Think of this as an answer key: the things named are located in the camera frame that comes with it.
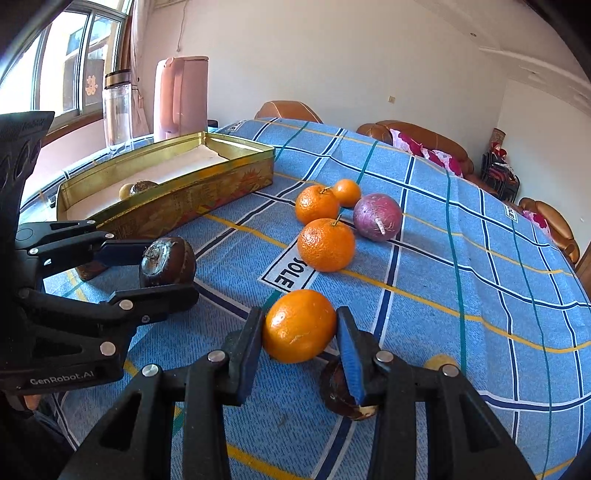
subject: brown bulb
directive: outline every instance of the brown bulb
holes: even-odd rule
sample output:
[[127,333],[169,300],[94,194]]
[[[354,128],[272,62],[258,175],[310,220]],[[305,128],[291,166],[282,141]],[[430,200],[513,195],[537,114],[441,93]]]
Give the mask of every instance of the brown bulb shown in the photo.
[[349,393],[340,358],[328,362],[320,373],[320,398],[330,411],[352,420],[365,420],[378,412],[377,406],[361,407]]
[[155,181],[152,180],[140,180],[135,182],[129,188],[129,196],[132,197],[133,195],[137,195],[138,193],[145,192],[148,189],[158,186]]
[[179,236],[163,237],[144,252],[139,264],[141,287],[191,283],[195,276],[195,253]]

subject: yellow fruit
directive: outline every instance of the yellow fruit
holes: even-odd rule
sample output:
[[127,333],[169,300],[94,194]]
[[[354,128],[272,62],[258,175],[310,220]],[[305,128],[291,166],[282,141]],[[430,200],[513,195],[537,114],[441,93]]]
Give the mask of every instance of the yellow fruit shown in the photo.
[[457,362],[451,356],[445,355],[444,353],[433,355],[425,362],[423,367],[428,368],[429,370],[439,370],[443,365],[446,364],[452,364],[459,368]]
[[275,360],[296,364],[322,352],[335,333],[336,312],[328,299],[314,290],[295,290],[267,313],[262,345]]
[[361,189],[353,180],[339,180],[331,190],[340,205],[345,208],[353,208],[361,198]]
[[127,200],[130,195],[129,192],[131,191],[131,187],[133,187],[133,183],[126,183],[119,189],[119,200]]
[[322,185],[312,185],[298,195],[295,201],[295,216],[308,225],[318,218],[337,218],[340,204],[335,194]]
[[301,259],[319,272],[345,268],[355,255],[353,230],[338,220],[321,218],[304,227],[297,239]]

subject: purple onion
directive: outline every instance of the purple onion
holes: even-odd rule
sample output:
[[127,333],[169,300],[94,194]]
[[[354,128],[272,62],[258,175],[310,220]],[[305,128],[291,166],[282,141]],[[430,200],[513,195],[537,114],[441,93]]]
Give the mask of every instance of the purple onion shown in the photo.
[[353,222],[365,238],[385,242],[394,238],[402,228],[402,210],[388,195],[370,193],[355,205]]

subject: gold tin tray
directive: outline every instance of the gold tin tray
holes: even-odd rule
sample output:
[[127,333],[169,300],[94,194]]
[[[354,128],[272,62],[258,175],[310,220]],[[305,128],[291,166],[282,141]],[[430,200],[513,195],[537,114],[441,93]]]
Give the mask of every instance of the gold tin tray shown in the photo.
[[[93,214],[97,229],[112,232],[119,239],[155,239],[273,183],[273,147],[230,135],[199,132],[126,153],[66,180],[57,194],[57,220],[68,220],[68,209],[90,195],[203,144],[229,161],[161,183]],[[92,262],[77,271],[82,280],[88,280],[104,269]]]

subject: white label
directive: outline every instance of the white label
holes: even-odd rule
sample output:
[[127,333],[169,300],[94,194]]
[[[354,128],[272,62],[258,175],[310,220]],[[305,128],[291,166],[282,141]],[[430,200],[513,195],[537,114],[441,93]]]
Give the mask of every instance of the white label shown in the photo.
[[514,211],[508,205],[505,205],[505,215],[507,215],[507,217],[509,217],[511,220],[513,220],[515,223],[517,223],[517,212]]
[[309,287],[318,272],[300,258],[297,251],[297,238],[280,253],[260,276],[259,281],[277,290],[289,293]]
[[246,123],[246,120],[241,120],[240,122],[238,122],[237,124],[232,125],[230,128],[228,128],[229,132],[235,132],[236,130],[238,130],[242,125],[244,125]]

